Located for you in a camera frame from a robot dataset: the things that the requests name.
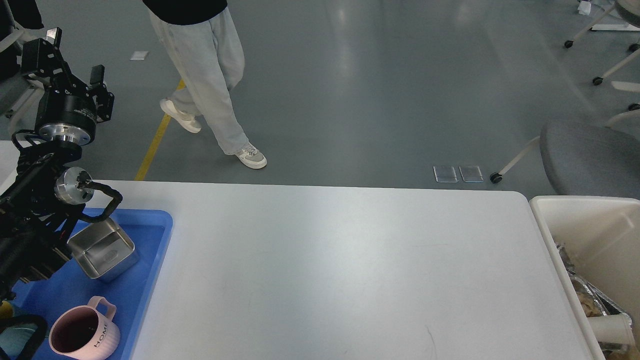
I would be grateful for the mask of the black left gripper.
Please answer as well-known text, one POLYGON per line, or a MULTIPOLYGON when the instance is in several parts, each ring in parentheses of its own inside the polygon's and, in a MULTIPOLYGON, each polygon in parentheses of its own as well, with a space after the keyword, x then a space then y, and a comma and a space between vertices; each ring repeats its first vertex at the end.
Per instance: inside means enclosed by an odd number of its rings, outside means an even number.
POLYGON ((20 75, 44 90, 38 103, 34 132, 46 141, 62 139, 79 146, 92 143, 97 125, 110 121, 115 96, 105 84, 105 66, 92 67, 86 96, 75 96, 76 82, 61 51, 62 29, 23 44, 20 75))

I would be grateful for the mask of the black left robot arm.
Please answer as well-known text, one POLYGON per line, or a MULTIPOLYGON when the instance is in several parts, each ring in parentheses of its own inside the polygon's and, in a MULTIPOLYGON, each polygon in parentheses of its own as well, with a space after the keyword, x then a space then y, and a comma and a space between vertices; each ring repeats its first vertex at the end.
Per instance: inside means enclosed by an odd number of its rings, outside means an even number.
POLYGON ((82 157, 99 123, 109 121, 115 97, 105 84, 105 66, 91 69, 89 83, 73 75, 60 52, 62 30, 22 47, 20 73, 41 82, 33 129, 13 132, 19 151, 16 178, 1 195, 0 296, 16 298, 18 281, 48 280, 72 258, 68 241, 78 221, 109 218, 122 195, 69 163, 82 157))

